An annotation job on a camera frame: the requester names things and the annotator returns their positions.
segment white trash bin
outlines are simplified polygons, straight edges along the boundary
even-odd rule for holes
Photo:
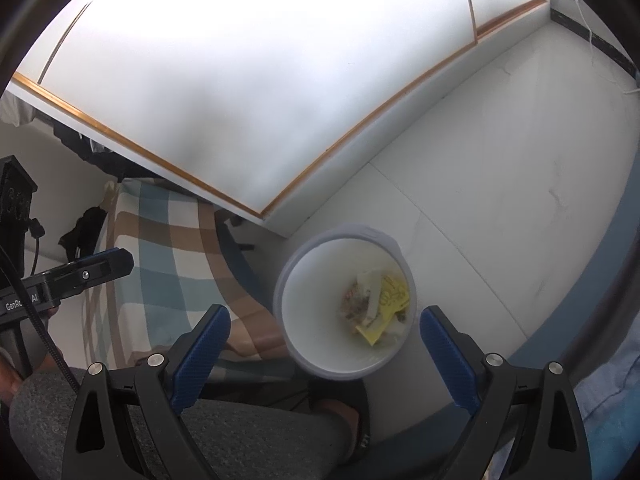
[[[338,309],[360,272],[404,276],[410,295],[405,329],[395,344],[370,346]],[[318,235],[290,257],[276,284],[273,312],[292,357],[308,372],[332,380],[364,377],[398,352],[416,311],[415,283],[392,237],[359,224]]]

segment gray pants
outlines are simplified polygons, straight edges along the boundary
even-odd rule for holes
[[[61,374],[28,378],[11,405],[18,448],[41,480],[58,480],[75,395]],[[168,478],[139,407],[129,409],[142,454],[158,479]],[[222,480],[319,480],[343,459],[350,442],[337,415],[303,415],[217,400],[199,400],[182,420]]]

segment white cable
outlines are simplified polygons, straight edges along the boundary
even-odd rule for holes
[[[593,51],[593,31],[591,30],[591,27],[589,26],[589,23],[587,23],[587,20],[584,17],[584,14],[582,13],[582,7],[580,6],[580,0],[574,0],[576,6],[578,7],[578,12],[580,12],[580,17],[582,18],[582,21],[584,22],[584,26],[587,27],[587,30],[589,31],[589,48],[591,50],[591,67],[593,68],[594,72],[596,74],[598,74],[601,78],[603,78],[606,81],[609,81],[611,84],[615,85],[618,87],[618,90],[620,90],[624,95],[629,95],[629,94],[635,94],[637,92],[640,92],[640,88],[636,88],[635,90],[628,90],[625,91],[622,89],[622,87],[618,84],[617,81],[612,81],[611,79],[609,79],[606,76],[603,76],[601,73],[599,73],[596,70],[596,67],[593,63],[593,58],[594,58],[594,51]]]

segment plaid fabric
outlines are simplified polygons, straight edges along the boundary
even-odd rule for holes
[[[85,292],[82,326],[87,364],[133,366],[168,349],[213,303],[228,307],[231,336],[211,381],[273,381],[294,375],[271,313],[232,276],[220,252],[214,207],[140,180],[106,197],[96,251],[124,248],[129,276]]]

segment black slipper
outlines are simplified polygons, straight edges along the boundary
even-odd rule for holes
[[[338,400],[358,412],[358,434],[353,453],[342,465],[362,459],[369,450],[369,400],[362,379],[355,381],[329,381],[312,379],[309,381],[309,406],[325,399]]]

